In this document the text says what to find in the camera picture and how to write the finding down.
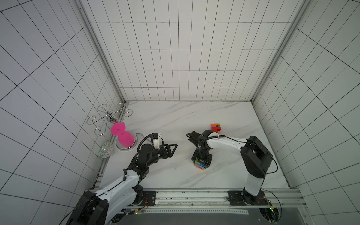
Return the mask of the long red lego brick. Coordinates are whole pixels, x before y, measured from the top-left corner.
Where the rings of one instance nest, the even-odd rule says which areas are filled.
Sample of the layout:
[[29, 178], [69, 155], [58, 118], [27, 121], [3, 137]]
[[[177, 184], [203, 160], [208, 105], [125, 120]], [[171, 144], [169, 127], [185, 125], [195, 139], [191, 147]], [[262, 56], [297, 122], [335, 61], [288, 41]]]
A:
[[216, 133], [221, 131], [220, 127], [212, 127], [211, 129], [212, 129], [213, 132], [216, 132]]

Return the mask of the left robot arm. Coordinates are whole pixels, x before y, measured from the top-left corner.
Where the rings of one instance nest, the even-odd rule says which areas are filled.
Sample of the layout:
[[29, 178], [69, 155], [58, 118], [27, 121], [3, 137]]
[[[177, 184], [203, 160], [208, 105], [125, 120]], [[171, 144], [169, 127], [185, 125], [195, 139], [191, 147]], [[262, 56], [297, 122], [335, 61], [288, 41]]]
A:
[[86, 191], [76, 207], [66, 216], [67, 225], [106, 225], [120, 211], [131, 204], [139, 205], [143, 200], [143, 187], [139, 183], [149, 172], [149, 166], [160, 159], [171, 158], [178, 144], [160, 145], [156, 149], [153, 144], [139, 146], [123, 175], [96, 191]]

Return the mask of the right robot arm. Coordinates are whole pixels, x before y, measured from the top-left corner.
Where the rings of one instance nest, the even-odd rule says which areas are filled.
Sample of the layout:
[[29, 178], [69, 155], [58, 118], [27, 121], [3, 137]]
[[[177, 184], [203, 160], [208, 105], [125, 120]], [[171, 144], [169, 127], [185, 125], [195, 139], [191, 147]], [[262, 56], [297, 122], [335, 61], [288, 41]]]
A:
[[232, 199], [244, 202], [245, 205], [255, 205], [261, 198], [262, 185], [274, 160], [273, 155], [255, 136], [239, 139], [220, 134], [212, 136], [212, 133], [211, 130], [205, 130], [201, 134], [195, 131], [186, 134], [188, 140], [196, 147], [191, 158], [194, 166], [202, 170], [209, 168], [212, 162], [212, 149], [240, 155], [248, 171], [248, 177], [244, 189]]

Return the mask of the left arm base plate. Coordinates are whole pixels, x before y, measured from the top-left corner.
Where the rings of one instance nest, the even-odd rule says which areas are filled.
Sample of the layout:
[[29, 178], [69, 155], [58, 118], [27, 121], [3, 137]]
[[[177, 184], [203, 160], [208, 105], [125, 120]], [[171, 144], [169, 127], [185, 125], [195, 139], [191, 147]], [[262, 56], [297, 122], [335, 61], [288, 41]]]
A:
[[142, 191], [140, 193], [139, 207], [154, 206], [156, 201], [156, 191]]

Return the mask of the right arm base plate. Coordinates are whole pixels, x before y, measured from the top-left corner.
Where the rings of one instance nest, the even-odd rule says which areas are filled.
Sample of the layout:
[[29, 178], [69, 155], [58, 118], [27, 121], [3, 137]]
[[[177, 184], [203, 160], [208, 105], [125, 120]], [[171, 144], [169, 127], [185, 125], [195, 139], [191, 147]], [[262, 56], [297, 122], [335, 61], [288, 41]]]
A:
[[243, 191], [228, 191], [228, 202], [231, 206], [266, 206], [268, 201], [265, 200], [265, 194], [260, 191], [257, 196]]

